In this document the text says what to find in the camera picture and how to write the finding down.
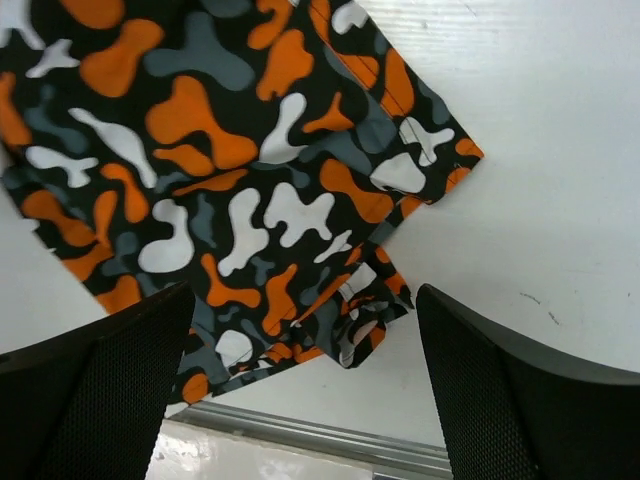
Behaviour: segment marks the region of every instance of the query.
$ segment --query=camo print cloth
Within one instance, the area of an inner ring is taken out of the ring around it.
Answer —
[[[411,307],[379,245],[482,157],[346,0],[1,0],[0,131],[5,187],[108,312],[193,288],[178,407],[359,365]]]

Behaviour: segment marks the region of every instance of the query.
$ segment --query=metal rail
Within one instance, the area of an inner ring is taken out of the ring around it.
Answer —
[[[453,478],[443,448],[200,402],[172,420],[366,462],[380,480]]]

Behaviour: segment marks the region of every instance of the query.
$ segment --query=orange blob shape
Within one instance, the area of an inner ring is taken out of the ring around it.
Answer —
[[[60,0],[79,23],[96,30],[115,27],[124,15],[123,0]]]
[[[293,358],[298,363],[308,362],[309,360],[313,360],[323,354],[324,352],[318,347],[311,347],[306,352],[303,352],[302,345],[296,344],[293,346]]]
[[[127,221],[138,223],[149,215],[149,203],[127,168],[118,163],[108,163],[100,173],[109,180],[120,180],[124,184],[124,216]]]
[[[188,187],[178,188],[173,192],[173,196],[179,197],[180,195],[186,195],[195,190],[211,190],[212,192],[225,192],[235,187],[238,180],[244,177],[249,171],[245,168],[240,170],[232,170],[222,175],[216,175],[213,178],[203,180],[202,182],[194,183]]]
[[[394,273],[393,276],[387,278],[384,283],[396,295],[400,295],[402,288],[407,286],[407,282],[404,281],[404,278],[402,278],[402,275],[400,275],[398,272]]]
[[[156,158],[169,160],[194,177],[204,177],[213,173],[211,159],[192,145],[178,145],[171,149],[157,149],[153,152]]]
[[[129,91],[140,57],[158,45],[163,36],[162,28],[151,20],[127,20],[113,45],[101,52],[87,55],[82,60],[82,80],[100,95],[121,97]]]
[[[302,131],[304,133],[311,133],[315,132],[316,130],[325,129],[339,132],[342,130],[348,130],[353,127],[353,122],[345,117],[340,111],[341,99],[342,94],[340,92],[337,92],[333,96],[329,111],[325,113],[321,118],[312,120],[305,124],[304,127],[302,127]]]
[[[354,262],[357,262],[362,256],[362,244],[358,245],[356,248],[351,250],[349,254],[349,258],[347,258],[347,263],[345,265],[351,265]]]
[[[318,36],[329,45],[329,19],[331,18],[331,6],[328,0],[311,0],[309,4],[309,17]]]
[[[353,181],[349,168],[333,158],[322,165],[320,182],[330,192],[349,195],[358,214],[365,222],[380,223],[393,209],[393,200],[390,196],[362,190]]]
[[[297,265],[290,265],[284,273],[270,278],[267,282],[269,312],[262,320],[262,329],[268,335],[274,337],[280,335],[282,331],[280,320],[293,320],[296,316],[296,307],[287,293],[287,285],[297,271]]]
[[[478,158],[484,157],[482,150],[480,150],[476,142],[470,138],[463,138],[456,143],[456,152],[458,152],[458,155],[473,155]]]
[[[15,85],[16,76],[13,73],[0,74],[0,135],[12,147],[31,143],[31,132],[11,101]]]
[[[367,90],[375,85],[380,72],[380,66],[375,58],[334,53]]]
[[[377,348],[378,345],[382,343],[384,337],[387,335],[387,332],[384,331],[380,327],[373,327],[373,330],[369,333],[369,338],[371,339],[371,347],[373,349]]]
[[[284,343],[273,344],[273,346],[264,352],[264,354],[275,363],[279,363],[283,358],[289,359],[293,357],[293,352]]]
[[[91,251],[83,257],[62,260],[62,263],[78,280],[84,282],[91,276],[98,265],[112,257],[113,252],[109,247],[97,243]]]
[[[200,259],[202,268],[209,276],[211,285],[207,295],[207,303],[212,307],[220,307],[227,302],[238,302],[250,308],[256,308],[260,304],[260,292],[253,288],[233,289],[220,281],[218,269],[213,255],[205,253]]]
[[[21,209],[27,217],[52,222],[72,247],[86,247],[96,239],[83,222],[65,215],[58,199],[48,190],[33,192],[24,199]]]
[[[385,67],[385,90],[380,105],[392,117],[407,115],[415,101],[413,86],[402,57],[390,48]]]
[[[96,296],[96,300],[109,314],[117,313],[142,300],[138,281],[132,275],[123,275],[113,290]]]
[[[263,102],[275,94],[282,97],[289,87],[313,70],[313,55],[304,49],[304,35],[300,30],[287,30],[269,50],[267,67],[256,87]]]
[[[182,398],[188,404],[196,403],[209,393],[209,379],[204,373],[196,373],[182,387]]]
[[[445,192],[449,193],[451,190],[453,190],[455,188],[455,186],[464,178],[466,177],[469,172],[471,171],[470,168],[467,167],[458,167],[456,168],[453,172],[451,172],[449,174],[449,176],[447,177],[447,186],[445,187]]]
[[[247,39],[249,47],[262,50],[271,45],[287,26],[293,5],[285,0],[258,0],[256,5],[262,13],[273,12],[271,20],[254,28]]]
[[[375,253],[378,260],[380,260],[380,263],[391,263],[389,255],[387,255],[387,252],[385,252],[382,247],[376,248]]]
[[[416,211],[420,205],[422,205],[422,200],[416,197],[404,197],[402,202],[400,203],[400,211],[402,212],[402,217],[407,218],[413,212]]]
[[[109,227],[118,204],[118,194],[109,190],[100,194],[93,205],[93,218],[96,224],[96,238],[100,243],[109,247]]]
[[[149,134],[164,144],[175,143],[192,132],[205,132],[218,168],[237,168],[258,155],[253,140],[226,132],[218,125],[207,92],[195,78],[177,77],[169,100],[152,107],[145,122]]]

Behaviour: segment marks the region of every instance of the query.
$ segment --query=white surface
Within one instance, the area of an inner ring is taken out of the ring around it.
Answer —
[[[371,480],[369,465],[165,421],[147,480]]]
[[[444,447],[415,314],[393,324],[356,369],[320,357],[213,401]]]
[[[362,4],[487,155],[393,237],[400,271],[549,345],[640,371],[640,5]],[[100,317],[0,198],[0,351]],[[320,359],[221,401],[437,444],[415,328],[399,322],[353,372]]]
[[[486,153],[392,238],[398,269],[551,346],[640,371],[640,4],[362,4]]]

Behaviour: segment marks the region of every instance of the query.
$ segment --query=white table surface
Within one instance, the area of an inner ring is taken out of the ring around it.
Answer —
[[[361,3],[486,153],[398,230],[398,269],[548,345],[640,371],[640,4]],[[0,352],[102,315],[12,208],[0,195]],[[442,444],[416,328],[402,320],[370,368],[320,359],[220,400]]]

